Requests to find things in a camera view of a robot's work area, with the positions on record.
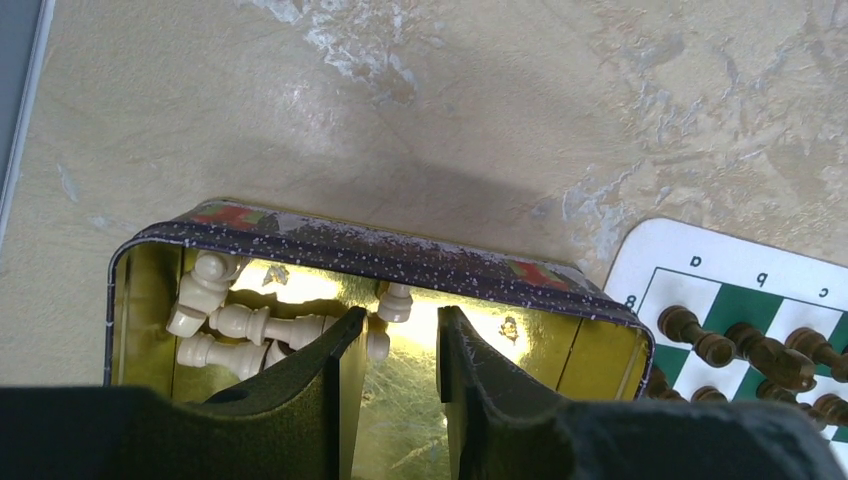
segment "green square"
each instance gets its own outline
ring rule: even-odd
[[[836,353],[842,353],[848,347],[848,313],[843,313],[836,323],[836,328],[831,332],[827,339],[828,343],[833,345]],[[826,365],[816,365],[816,375],[830,378],[830,367]]]
[[[654,365],[665,373],[669,385],[674,386],[674,382],[680,376],[680,371],[683,370],[683,364],[686,363],[689,352],[690,350],[665,345],[657,345],[657,348],[654,349]]]
[[[722,285],[704,320],[704,329],[724,335],[739,322],[747,322],[765,333],[783,302],[783,297],[735,285]]]
[[[840,427],[836,429],[836,433],[833,435],[834,442],[848,442],[848,428]]]
[[[763,376],[762,373],[754,370],[753,368],[749,368],[745,377],[742,379],[742,383],[739,384],[739,389],[736,390],[736,395],[733,396],[733,400],[756,400],[757,387],[759,387],[765,379],[766,377]]]
[[[836,323],[836,328],[833,329],[827,341],[833,345],[836,353],[843,353],[843,350],[848,347],[848,313],[843,313],[839,317],[839,322]]]

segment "white pawn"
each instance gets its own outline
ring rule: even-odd
[[[180,279],[179,297],[166,330],[178,337],[197,333],[206,316],[224,303],[242,266],[241,257],[206,250],[198,253],[194,268]]]
[[[265,354],[265,370],[273,367],[284,358],[286,358],[286,354],[283,352],[280,342],[271,342],[271,346],[268,347],[268,353]]]
[[[409,285],[389,283],[389,288],[380,295],[377,316],[389,323],[403,323],[409,320],[412,311],[412,296]]]
[[[300,350],[315,341],[338,319],[325,315],[305,315],[294,320],[272,318],[271,310],[262,307],[252,310],[231,304],[212,312],[209,326],[231,338],[247,338],[256,345],[266,339],[285,342],[292,350]],[[389,355],[390,339],[385,332],[368,332],[368,356],[383,360]]]
[[[212,335],[198,333],[180,342],[177,363],[188,367],[221,365],[235,373],[239,380],[247,380],[262,369],[266,350],[267,343],[259,346],[250,342],[228,345],[216,342]]]

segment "wooden chess piece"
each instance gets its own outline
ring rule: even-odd
[[[665,373],[655,365],[651,367],[651,375],[648,377],[646,391],[649,398],[668,400],[671,402],[686,401],[686,399],[683,398],[677,390],[671,388],[671,385],[668,384],[668,379],[666,378]]]
[[[824,335],[806,327],[790,333],[786,346],[798,350],[814,362],[830,367],[830,375],[840,383],[848,383],[848,355],[840,355],[833,350]]]
[[[771,380],[763,380],[763,383],[757,387],[757,398],[760,400],[773,400],[795,406],[810,417],[810,420],[813,421],[813,424],[819,431],[824,430],[824,427],[827,426],[827,421],[821,412],[813,408],[813,406],[809,403],[798,403],[798,400],[795,399],[795,395],[780,388]]]
[[[781,388],[809,392],[816,386],[816,364],[801,352],[766,337],[753,325],[739,322],[725,332],[736,344],[736,355]]]
[[[695,347],[695,354],[711,367],[724,367],[736,356],[733,342],[717,333],[701,328],[698,317],[686,307],[668,307],[657,320],[660,331],[673,342]]]
[[[838,396],[832,393],[822,395],[813,404],[813,408],[824,415],[828,424],[848,427],[848,402]]]
[[[719,392],[717,388],[707,385],[695,390],[695,393],[692,394],[692,401],[727,403],[727,397],[724,396],[723,393]]]

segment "metal tin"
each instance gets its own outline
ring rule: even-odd
[[[386,328],[392,354],[366,375],[360,432],[396,422],[426,428],[398,427],[392,435],[441,435],[435,339],[436,311],[445,305],[460,306],[487,342],[570,398],[632,400],[647,381],[650,331],[571,265],[220,199],[151,225],[113,256],[105,385],[142,384],[177,401],[202,401],[237,382],[218,367],[174,362],[177,340],[164,326],[197,250],[251,258],[226,302],[269,306],[275,316],[337,314],[353,305],[374,312],[384,282],[413,287],[408,322],[369,320],[369,328]],[[355,465],[382,468],[375,465],[409,450],[392,452],[385,433],[360,434]]]

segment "textured wall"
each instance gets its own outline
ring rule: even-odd
[[[111,253],[214,196],[598,283],[656,215],[848,262],[844,0],[255,1],[57,7],[0,382],[97,383]]]

